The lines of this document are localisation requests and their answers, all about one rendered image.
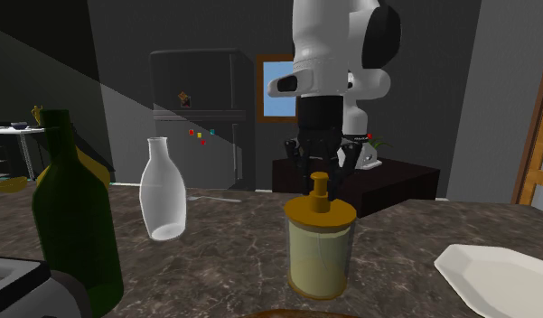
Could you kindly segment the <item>yellow rounded container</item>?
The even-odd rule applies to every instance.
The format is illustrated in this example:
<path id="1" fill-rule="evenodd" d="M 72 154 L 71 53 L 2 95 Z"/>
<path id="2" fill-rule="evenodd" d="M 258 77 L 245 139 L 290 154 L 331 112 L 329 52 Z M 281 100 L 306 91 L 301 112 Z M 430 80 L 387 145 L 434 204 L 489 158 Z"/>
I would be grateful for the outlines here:
<path id="1" fill-rule="evenodd" d="M 108 169 L 100 164 L 99 162 L 95 161 L 94 159 L 92 159 L 90 156 L 88 156 L 87 154 L 83 153 L 81 150 L 79 150 L 79 148 L 77 146 L 74 146 L 74 149 L 77 153 L 77 157 L 80 161 L 80 163 L 87 169 L 89 170 L 97 179 L 99 179 L 104 187 L 106 189 L 108 189 L 108 186 L 110 184 L 110 173 L 108 171 Z M 58 157 L 60 159 L 64 159 L 64 150 L 60 150 L 55 156 L 51 156 L 51 158 L 55 158 L 55 157 Z M 44 171 L 37 177 L 36 179 L 36 184 L 37 184 L 37 187 L 40 186 L 41 182 L 43 179 L 47 178 L 46 175 L 48 174 L 50 168 L 53 166 L 53 164 L 51 163 L 49 166 L 47 166 Z M 67 175 L 69 178 L 66 179 L 64 178 L 65 180 L 63 184 L 69 184 L 69 185 L 72 185 L 72 184 L 75 184 L 75 182 L 77 181 L 76 177 L 73 175 L 73 173 L 68 173 Z"/>

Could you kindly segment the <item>grey toaster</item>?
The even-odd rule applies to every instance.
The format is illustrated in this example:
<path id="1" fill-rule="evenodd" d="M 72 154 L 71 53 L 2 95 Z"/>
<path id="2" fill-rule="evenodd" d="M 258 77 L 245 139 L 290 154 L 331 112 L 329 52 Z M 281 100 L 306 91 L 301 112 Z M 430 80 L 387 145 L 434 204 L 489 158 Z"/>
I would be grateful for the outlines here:
<path id="1" fill-rule="evenodd" d="M 92 318 L 84 285 L 41 260 L 0 257 L 0 318 Z"/>

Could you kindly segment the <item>clear glass bottle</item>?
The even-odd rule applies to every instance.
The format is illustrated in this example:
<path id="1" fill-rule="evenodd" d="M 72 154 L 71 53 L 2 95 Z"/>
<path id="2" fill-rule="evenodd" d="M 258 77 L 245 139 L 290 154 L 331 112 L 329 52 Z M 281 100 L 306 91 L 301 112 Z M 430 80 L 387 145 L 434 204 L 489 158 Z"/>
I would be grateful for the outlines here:
<path id="1" fill-rule="evenodd" d="M 147 139 L 149 160 L 143 171 L 139 200 L 147 233 L 152 240 L 181 236 L 186 228 L 186 189 L 169 156 L 166 137 Z"/>

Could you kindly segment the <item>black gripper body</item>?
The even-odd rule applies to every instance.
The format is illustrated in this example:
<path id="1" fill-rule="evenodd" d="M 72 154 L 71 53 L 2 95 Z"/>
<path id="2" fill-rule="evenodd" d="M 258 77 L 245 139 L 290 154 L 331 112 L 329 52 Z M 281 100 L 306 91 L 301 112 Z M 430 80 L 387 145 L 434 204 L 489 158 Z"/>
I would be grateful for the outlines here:
<path id="1" fill-rule="evenodd" d="M 334 158 L 342 142 L 343 97 L 299 97 L 297 141 L 304 153 L 322 159 Z"/>

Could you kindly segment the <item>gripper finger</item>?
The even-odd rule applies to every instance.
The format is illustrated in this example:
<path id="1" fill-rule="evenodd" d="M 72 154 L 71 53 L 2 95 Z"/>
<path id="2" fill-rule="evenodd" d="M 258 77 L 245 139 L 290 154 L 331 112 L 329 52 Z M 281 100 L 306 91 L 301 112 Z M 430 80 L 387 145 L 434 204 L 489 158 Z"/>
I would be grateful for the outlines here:
<path id="1" fill-rule="evenodd" d="M 297 138 L 285 141 L 287 157 L 292 161 L 295 169 L 302 175 L 304 191 L 310 190 L 309 163 L 312 148 L 313 142 L 310 139 L 304 139 L 302 142 L 299 142 Z"/>
<path id="2" fill-rule="evenodd" d="M 331 173 L 329 183 L 329 199 L 335 200 L 337 198 L 337 191 L 342 184 L 343 179 L 351 175 L 355 170 L 355 166 L 360 156 L 362 144 L 345 140 L 341 146 L 341 150 L 345 157 L 343 164 L 339 165 L 339 158 L 335 157 L 331 160 Z"/>

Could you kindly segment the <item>dark grey fridge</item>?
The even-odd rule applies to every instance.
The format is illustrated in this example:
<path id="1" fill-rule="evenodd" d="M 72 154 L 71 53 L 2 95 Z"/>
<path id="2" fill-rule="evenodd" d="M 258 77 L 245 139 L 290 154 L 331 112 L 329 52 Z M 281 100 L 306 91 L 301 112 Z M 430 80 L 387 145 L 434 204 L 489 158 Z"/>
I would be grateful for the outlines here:
<path id="1" fill-rule="evenodd" d="M 255 187 L 255 83 L 238 49 L 153 51 L 154 122 L 189 188 Z"/>

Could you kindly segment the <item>wood-framed window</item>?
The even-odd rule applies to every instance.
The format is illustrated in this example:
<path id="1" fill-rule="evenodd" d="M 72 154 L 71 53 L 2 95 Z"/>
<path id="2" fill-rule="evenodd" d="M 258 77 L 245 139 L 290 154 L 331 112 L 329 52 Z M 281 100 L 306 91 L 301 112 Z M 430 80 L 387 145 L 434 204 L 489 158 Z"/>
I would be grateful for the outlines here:
<path id="1" fill-rule="evenodd" d="M 258 54 L 256 56 L 256 98 L 258 123 L 295 123 L 295 97 L 272 98 L 267 84 L 293 70 L 292 54 Z"/>

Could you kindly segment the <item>yellow spoon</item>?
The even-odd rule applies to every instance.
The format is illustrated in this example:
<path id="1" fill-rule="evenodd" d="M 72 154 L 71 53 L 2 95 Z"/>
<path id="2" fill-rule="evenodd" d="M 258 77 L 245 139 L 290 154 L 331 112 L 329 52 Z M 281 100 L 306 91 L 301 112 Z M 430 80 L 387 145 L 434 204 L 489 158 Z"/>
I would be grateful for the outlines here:
<path id="1" fill-rule="evenodd" d="M 0 192 L 14 193 L 19 192 L 26 187 L 28 180 L 26 177 L 14 177 L 0 182 Z"/>

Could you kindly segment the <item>dark green bottle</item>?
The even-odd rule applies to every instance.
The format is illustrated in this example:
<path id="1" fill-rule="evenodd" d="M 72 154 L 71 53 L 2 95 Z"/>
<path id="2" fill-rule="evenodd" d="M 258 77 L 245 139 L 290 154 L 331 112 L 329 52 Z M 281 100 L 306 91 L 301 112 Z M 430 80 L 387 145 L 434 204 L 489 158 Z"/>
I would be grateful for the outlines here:
<path id="1" fill-rule="evenodd" d="M 51 157 L 32 203 L 42 253 L 84 285 L 92 317 L 102 318 L 124 293 L 108 190 L 78 158 L 69 112 L 40 117 Z"/>

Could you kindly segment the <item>white table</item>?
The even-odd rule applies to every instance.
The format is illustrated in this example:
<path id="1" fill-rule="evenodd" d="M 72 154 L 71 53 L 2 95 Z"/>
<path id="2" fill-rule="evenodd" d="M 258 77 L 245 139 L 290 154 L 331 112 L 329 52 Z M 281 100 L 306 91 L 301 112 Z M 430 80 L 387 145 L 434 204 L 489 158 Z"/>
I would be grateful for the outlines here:
<path id="1" fill-rule="evenodd" d="M 0 126 L 0 135 L 13 135 L 19 136 L 21 141 L 21 146 L 23 149 L 23 158 L 27 166 L 27 171 L 29 173 L 29 179 L 35 181 L 34 170 L 32 166 L 31 157 L 28 150 L 28 145 L 26 142 L 26 135 L 43 133 L 44 128 L 41 127 L 40 113 L 43 109 L 43 106 L 34 106 L 31 110 L 31 114 L 37 122 L 37 126 L 29 126 L 25 122 L 12 123 L 10 126 Z"/>

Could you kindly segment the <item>wooden door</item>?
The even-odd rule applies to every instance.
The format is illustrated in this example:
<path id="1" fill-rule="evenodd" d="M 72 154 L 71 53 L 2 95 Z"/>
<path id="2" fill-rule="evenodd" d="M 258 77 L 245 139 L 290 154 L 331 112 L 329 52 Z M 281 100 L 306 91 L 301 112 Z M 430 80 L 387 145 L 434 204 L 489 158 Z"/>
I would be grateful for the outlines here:
<path id="1" fill-rule="evenodd" d="M 543 72 L 510 202 L 530 205 L 543 186 Z"/>

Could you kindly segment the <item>yellow-lidded soap dispenser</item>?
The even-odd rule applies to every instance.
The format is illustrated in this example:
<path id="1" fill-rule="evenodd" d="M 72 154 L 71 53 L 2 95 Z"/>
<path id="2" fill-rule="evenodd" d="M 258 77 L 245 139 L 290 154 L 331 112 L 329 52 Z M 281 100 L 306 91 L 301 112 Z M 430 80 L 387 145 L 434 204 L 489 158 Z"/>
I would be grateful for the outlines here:
<path id="1" fill-rule="evenodd" d="M 356 210 L 329 199 L 328 174 L 311 174 L 314 188 L 293 198 L 286 214 L 288 284 L 300 295 L 331 300 L 347 286 Z"/>

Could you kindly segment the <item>silver fork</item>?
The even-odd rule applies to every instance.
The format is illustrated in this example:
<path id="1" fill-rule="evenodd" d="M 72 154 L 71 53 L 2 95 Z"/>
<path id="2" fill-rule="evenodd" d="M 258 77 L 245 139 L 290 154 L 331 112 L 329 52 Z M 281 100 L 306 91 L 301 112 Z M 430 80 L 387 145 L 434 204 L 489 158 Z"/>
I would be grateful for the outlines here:
<path id="1" fill-rule="evenodd" d="M 186 199 L 187 201 L 197 201 L 200 199 L 208 199 L 208 200 L 226 201 L 226 202 L 234 202 L 234 203 L 242 202 L 242 200 L 237 200 L 237 199 L 227 199 L 227 198 L 218 198 L 218 197 L 210 197 L 210 196 L 188 196 Z"/>

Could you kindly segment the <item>white plate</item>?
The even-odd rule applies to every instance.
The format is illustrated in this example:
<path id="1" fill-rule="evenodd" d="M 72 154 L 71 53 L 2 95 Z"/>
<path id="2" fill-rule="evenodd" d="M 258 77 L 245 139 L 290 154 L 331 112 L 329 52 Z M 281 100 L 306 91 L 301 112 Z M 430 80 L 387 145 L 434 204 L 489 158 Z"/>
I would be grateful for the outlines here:
<path id="1" fill-rule="evenodd" d="M 452 244 L 434 262 L 483 318 L 543 318 L 543 260 L 508 248 Z"/>

